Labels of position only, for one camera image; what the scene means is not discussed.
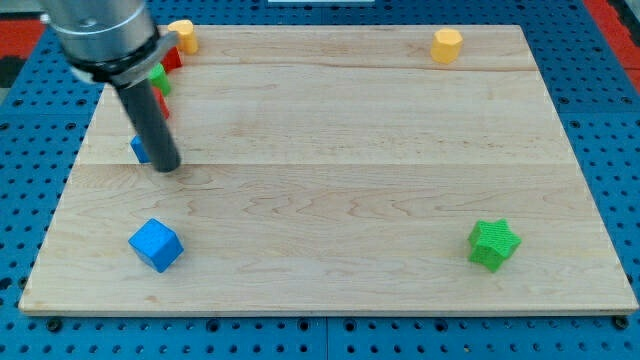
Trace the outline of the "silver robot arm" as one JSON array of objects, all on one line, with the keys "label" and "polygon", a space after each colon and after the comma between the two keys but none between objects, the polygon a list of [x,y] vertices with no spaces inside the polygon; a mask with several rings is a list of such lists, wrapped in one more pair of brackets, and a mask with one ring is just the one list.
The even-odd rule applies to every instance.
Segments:
[{"label": "silver robot arm", "polygon": [[178,44],[160,33],[144,0],[41,0],[70,65],[90,82],[129,88]]}]

